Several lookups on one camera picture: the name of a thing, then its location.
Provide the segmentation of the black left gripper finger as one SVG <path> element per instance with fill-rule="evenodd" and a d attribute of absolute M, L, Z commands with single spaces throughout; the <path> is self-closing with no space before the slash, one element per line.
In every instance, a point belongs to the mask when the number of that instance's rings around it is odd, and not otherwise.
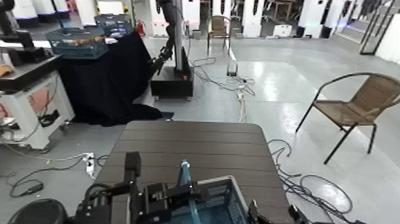
<path fill-rule="evenodd" d="M 195 202 L 190 201 L 187 206 L 183 206 L 172 212 L 171 223 L 173 224 L 194 224 L 195 223 Z"/>
<path fill-rule="evenodd" d="M 167 197 L 173 200 L 209 200 L 210 194 L 207 189 L 198 185 L 197 182 L 189 182 L 169 188 Z"/>

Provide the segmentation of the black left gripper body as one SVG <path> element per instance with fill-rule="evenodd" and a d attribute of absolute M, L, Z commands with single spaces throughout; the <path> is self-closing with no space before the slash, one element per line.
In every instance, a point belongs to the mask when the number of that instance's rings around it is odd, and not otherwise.
<path fill-rule="evenodd" d="M 135 188 L 132 192 L 132 223 L 167 223 L 171 220 L 166 183 L 155 183 Z"/>

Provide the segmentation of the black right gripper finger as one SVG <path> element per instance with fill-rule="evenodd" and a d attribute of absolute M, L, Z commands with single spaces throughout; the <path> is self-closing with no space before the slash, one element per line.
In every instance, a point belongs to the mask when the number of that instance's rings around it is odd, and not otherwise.
<path fill-rule="evenodd" d="M 248 206 L 248 221 L 250 224 L 259 224 L 258 221 L 258 206 L 256 200 L 251 200 Z"/>
<path fill-rule="evenodd" d="M 310 221 L 296 205 L 291 204 L 288 208 L 288 212 L 294 224 L 312 224 L 312 221 Z"/>

